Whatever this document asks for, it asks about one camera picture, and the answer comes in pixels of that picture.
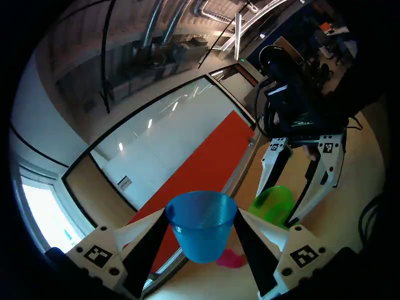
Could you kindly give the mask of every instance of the metal pipe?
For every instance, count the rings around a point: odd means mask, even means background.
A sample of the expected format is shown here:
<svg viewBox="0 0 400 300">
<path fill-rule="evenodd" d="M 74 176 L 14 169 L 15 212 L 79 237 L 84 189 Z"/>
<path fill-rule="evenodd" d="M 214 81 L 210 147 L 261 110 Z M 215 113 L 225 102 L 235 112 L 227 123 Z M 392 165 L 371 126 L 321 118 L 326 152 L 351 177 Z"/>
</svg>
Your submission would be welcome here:
<svg viewBox="0 0 400 300">
<path fill-rule="evenodd" d="M 230 17 L 204 9 L 208 3 L 209 0 L 197 0 L 197 3 L 194 6 L 194 15 L 198 17 L 205 17 L 225 24 L 230 24 L 232 22 L 232 19 Z"/>
<path fill-rule="evenodd" d="M 249 11 L 251 11 L 253 14 L 256 14 L 259 12 L 259 9 L 257 6 L 255 6 L 253 3 L 249 2 L 247 5 L 247 8 Z"/>
<path fill-rule="evenodd" d="M 146 31 L 144 33 L 144 37 L 141 43 L 141 48 L 146 48 L 150 46 L 152 42 L 152 36 L 154 32 L 154 28 L 156 27 L 157 21 L 160 18 L 161 12 L 168 0 L 156 0 L 155 4 L 152 8 L 151 17 L 148 20 Z"/>
<path fill-rule="evenodd" d="M 165 31 L 164 37 L 162 38 L 162 42 L 161 42 L 162 46 L 167 45 L 171 41 L 171 38 L 174 34 L 175 29 L 177 28 L 179 20 L 181 19 L 182 15 L 186 11 L 186 8 L 188 7 L 188 5 L 191 1 L 192 0 L 181 0 L 179 2 L 178 6 L 175 9 L 175 12 L 173 13 L 173 17 L 171 18 L 171 21 L 169 21 L 169 24 Z"/>
</svg>

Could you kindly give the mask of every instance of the orange panel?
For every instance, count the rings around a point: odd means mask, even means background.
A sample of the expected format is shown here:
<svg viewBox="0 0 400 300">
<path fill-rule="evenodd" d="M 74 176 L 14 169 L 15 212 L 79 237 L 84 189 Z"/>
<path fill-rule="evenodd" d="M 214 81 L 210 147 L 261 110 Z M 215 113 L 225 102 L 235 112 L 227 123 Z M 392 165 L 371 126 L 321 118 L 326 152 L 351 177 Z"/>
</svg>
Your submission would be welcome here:
<svg viewBox="0 0 400 300">
<path fill-rule="evenodd" d="M 254 132 L 232 111 L 134 215 L 130 223 L 162 208 L 177 195 L 192 191 L 220 192 L 238 166 Z M 179 248 L 168 226 L 151 272 L 156 272 Z"/>
</svg>

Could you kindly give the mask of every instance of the black cable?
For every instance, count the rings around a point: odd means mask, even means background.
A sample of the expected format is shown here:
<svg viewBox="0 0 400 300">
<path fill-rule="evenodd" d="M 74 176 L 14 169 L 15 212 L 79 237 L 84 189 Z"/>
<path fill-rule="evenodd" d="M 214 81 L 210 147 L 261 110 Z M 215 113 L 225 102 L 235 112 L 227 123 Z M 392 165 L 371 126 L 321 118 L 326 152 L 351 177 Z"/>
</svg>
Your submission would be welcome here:
<svg viewBox="0 0 400 300">
<path fill-rule="evenodd" d="M 366 220 L 364 235 L 365 235 L 365 238 L 367 240 L 368 240 L 368 237 L 370 236 L 370 225 L 371 225 L 372 220 L 374 219 L 374 217 L 377 215 L 377 213 L 378 213 L 378 207 L 375 206 L 375 209 L 371 212 L 371 214 L 369 215 L 368 219 Z"/>
<path fill-rule="evenodd" d="M 80 8 L 78 8 L 78 9 L 76 9 L 76 10 L 70 12 L 70 13 L 67 14 L 65 17 L 59 19 L 59 20 L 57 21 L 56 25 L 61 24 L 61 23 L 64 22 L 66 19 L 69 19 L 70 17 L 72 17 L 73 15 L 75 15 L 75 14 L 81 12 L 81 11 L 84 11 L 84 10 L 86 10 L 86 9 L 92 7 L 92 6 L 95 6 L 95 5 L 100 4 L 100 3 L 103 3 L 103 2 L 108 2 L 108 1 L 111 1 L 111 0 L 99 0 L 99 1 L 95 1 L 95 2 L 92 2 L 92 3 L 87 4 L 87 5 L 84 5 L 84 6 L 80 7 Z"/>
<path fill-rule="evenodd" d="M 363 245 L 363 247 L 365 247 L 367 245 L 367 241 L 368 241 L 368 232 L 365 232 L 364 228 L 363 228 L 363 220 L 364 217 L 367 215 L 367 213 L 375 206 L 377 206 L 379 204 L 379 201 L 381 199 L 382 195 L 376 196 L 375 198 L 373 198 L 362 210 L 361 215 L 359 216 L 358 219 L 358 234 L 359 237 L 361 239 L 361 243 Z M 372 214 L 376 214 L 378 209 L 376 208 Z M 372 220 L 372 216 L 369 216 L 368 221 L 367 221 L 367 225 L 369 226 L 369 224 L 371 223 Z"/>
<path fill-rule="evenodd" d="M 270 138 L 270 136 L 269 136 L 269 135 L 261 128 L 261 126 L 260 126 L 260 119 L 261 119 L 261 116 L 260 116 L 260 117 L 257 116 L 257 106 L 258 106 L 258 103 L 259 103 L 260 91 L 261 91 L 261 89 L 265 88 L 265 87 L 268 85 L 269 81 L 267 81 L 267 80 L 268 80 L 268 78 L 267 78 L 266 80 L 262 81 L 262 82 L 259 84 L 259 86 L 258 86 L 258 88 L 257 88 L 257 92 L 255 93 L 254 115 L 255 115 L 255 123 L 256 123 L 256 125 L 257 125 L 257 128 L 258 128 L 259 132 L 261 132 L 261 134 L 262 134 L 263 136 L 265 136 L 265 137 L 267 137 L 267 138 Z"/>
<path fill-rule="evenodd" d="M 246 7 L 247 5 L 250 3 L 250 0 L 248 0 L 244 6 L 237 12 L 238 14 L 240 14 Z M 202 64 L 204 63 L 204 61 L 206 60 L 206 58 L 209 56 L 211 50 L 213 50 L 214 46 L 216 45 L 216 43 L 220 40 L 220 38 L 222 37 L 222 35 L 224 34 L 225 31 L 227 31 L 228 27 L 232 24 L 233 22 L 233 18 L 232 20 L 230 20 L 229 24 L 226 25 L 225 29 L 221 32 L 221 34 L 219 35 L 219 37 L 215 40 L 215 42 L 212 44 L 212 46 L 210 47 L 210 49 L 208 50 L 207 54 L 204 56 L 203 60 L 201 62 L 198 62 L 198 68 L 200 69 L 200 67 L 202 66 Z"/>
<path fill-rule="evenodd" d="M 360 130 L 360 131 L 364 129 L 363 125 L 361 125 L 360 121 L 355 116 L 351 116 L 350 118 L 355 120 L 359 127 L 357 127 L 357 126 L 347 126 L 346 128 L 348 128 L 348 129 L 350 129 L 350 128 L 351 129 L 357 129 L 357 130 Z"/>
<path fill-rule="evenodd" d="M 108 11 L 107 15 L 105 16 L 104 20 L 104 27 L 103 27 L 103 34 L 101 38 L 101 61 L 100 61 L 100 68 L 101 68 L 101 85 L 103 89 L 103 101 L 105 105 L 105 109 L 107 110 L 107 114 L 110 113 L 110 105 L 109 105 L 109 99 L 108 99 L 108 85 L 107 85 L 107 79 L 106 79 L 106 42 L 107 42 L 107 32 L 109 31 L 109 25 L 110 25 L 110 18 L 111 14 L 114 9 L 114 5 L 117 0 L 111 0 L 109 6 L 108 6 Z"/>
<path fill-rule="evenodd" d="M 10 129 L 11 131 L 15 134 L 15 136 L 25 145 L 27 146 L 29 149 L 31 149 L 32 151 L 36 152 L 37 154 L 43 156 L 45 159 L 48 159 L 49 161 L 52 161 L 53 163 L 56 163 L 60 166 L 63 166 L 65 168 L 69 168 L 69 165 L 66 165 L 62 162 L 59 162 L 58 160 L 55 160 L 54 158 L 51 158 L 50 156 L 44 154 L 43 152 L 40 152 L 38 149 L 36 149 L 35 147 L 33 147 L 31 144 L 29 144 L 18 132 L 17 130 L 14 128 L 13 124 L 10 124 Z"/>
</svg>

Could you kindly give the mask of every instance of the window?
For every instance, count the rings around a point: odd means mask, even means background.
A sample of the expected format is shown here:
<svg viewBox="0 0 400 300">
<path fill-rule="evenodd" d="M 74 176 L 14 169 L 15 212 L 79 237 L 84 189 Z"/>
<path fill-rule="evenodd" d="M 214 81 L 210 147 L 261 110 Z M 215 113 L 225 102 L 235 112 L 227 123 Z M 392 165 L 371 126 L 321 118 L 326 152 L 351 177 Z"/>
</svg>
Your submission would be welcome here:
<svg viewBox="0 0 400 300">
<path fill-rule="evenodd" d="M 49 246 L 57 247 L 64 253 L 68 252 L 82 238 L 60 208 L 60 201 L 53 185 L 25 176 L 21 176 L 21 180 L 29 209 L 40 233 L 48 243 L 43 245 L 43 248 L 47 250 Z"/>
<path fill-rule="evenodd" d="M 235 111 L 246 115 L 207 78 L 165 95 L 128 119 L 92 151 L 102 170 L 123 196 L 140 209 L 188 159 L 213 130 Z"/>
</svg>

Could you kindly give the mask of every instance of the ceiling light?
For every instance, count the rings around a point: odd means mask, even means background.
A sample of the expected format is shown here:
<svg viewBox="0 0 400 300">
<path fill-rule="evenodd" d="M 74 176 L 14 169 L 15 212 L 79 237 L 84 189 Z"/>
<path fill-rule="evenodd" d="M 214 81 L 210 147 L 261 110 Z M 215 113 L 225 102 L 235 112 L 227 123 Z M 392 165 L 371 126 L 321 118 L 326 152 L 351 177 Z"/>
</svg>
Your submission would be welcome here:
<svg viewBox="0 0 400 300">
<path fill-rule="evenodd" d="M 215 73 L 212 73 L 211 76 L 215 76 L 215 75 L 221 74 L 223 71 L 224 71 L 224 70 L 219 70 L 219 71 L 217 71 L 217 72 L 215 72 Z"/>
<path fill-rule="evenodd" d="M 243 35 L 251 25 L 257 22 L 262 16 L 276 8 L 277 6 L 281 5 L 282 3 L 286 2 L 287 0 L 272 0 L 266 6 L 258 11 L 246 24 L 243 25 L 241 29 L 241 34 Z M 221 48 L 217 48 L 218 50 L 226 51 L 230 45 L 235 41 L 236 36 L 235 34 L 232 35 L 226 42 L 221 46 Z"/>
<path fill-rule="evenodd" d="M 235 26 L 235 44 L 234 44 L 234 59 L 235 61 L 239 60 L 239 50 L 241 46 L 241 36 L 242 36 L 242 15 L 240 13 L 236 13 L 235 16 L 236 26 Z"/>
</svg>

